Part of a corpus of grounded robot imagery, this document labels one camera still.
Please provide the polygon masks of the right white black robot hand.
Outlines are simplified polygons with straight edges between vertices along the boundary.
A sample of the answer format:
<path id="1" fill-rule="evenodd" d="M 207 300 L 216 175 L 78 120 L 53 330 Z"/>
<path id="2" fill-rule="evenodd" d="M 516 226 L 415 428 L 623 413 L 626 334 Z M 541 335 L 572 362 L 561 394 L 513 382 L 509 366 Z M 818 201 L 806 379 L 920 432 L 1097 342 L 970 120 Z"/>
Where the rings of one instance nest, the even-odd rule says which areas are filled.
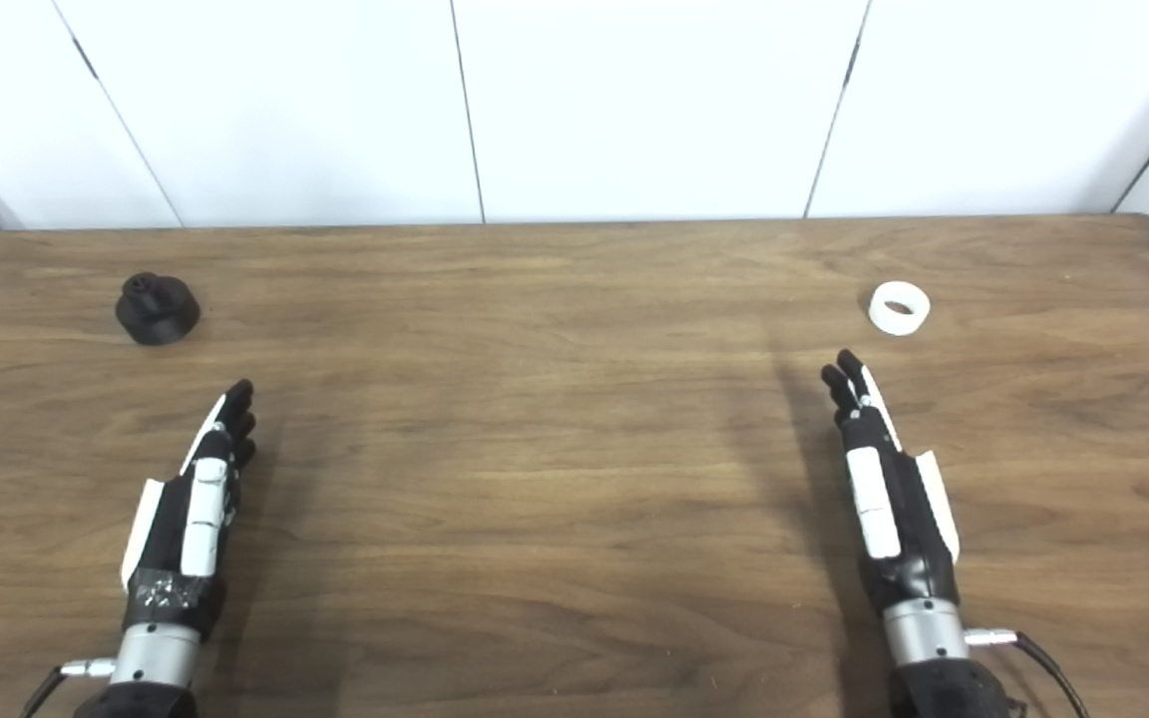
<path id="1" fill-rule="evenodd" d="M 877 612 L 908 600 L 961 603 L 961 536 L 934 453 L 912 456 L 874 375 L 853 350 L 822 368 L 836 410 L 862 536 L 859 577 Z"/>

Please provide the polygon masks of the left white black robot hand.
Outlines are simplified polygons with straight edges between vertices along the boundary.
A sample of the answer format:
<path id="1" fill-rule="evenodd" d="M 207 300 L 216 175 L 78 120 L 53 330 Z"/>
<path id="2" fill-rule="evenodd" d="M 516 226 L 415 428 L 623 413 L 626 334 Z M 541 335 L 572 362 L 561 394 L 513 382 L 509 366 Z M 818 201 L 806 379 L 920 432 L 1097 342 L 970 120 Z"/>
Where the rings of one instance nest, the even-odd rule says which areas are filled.
<path id="1" fill-rule="evenodd" d="M 241 502 L 241 474 L 252 441 L 254 386 L 229 386 L 192 438 L 177 474 L 142 486 L 119 568 L 125 592 L 122 626 L 173 624 L 209 640 L 226 605 L 219 571 L 229 528 Z"/>

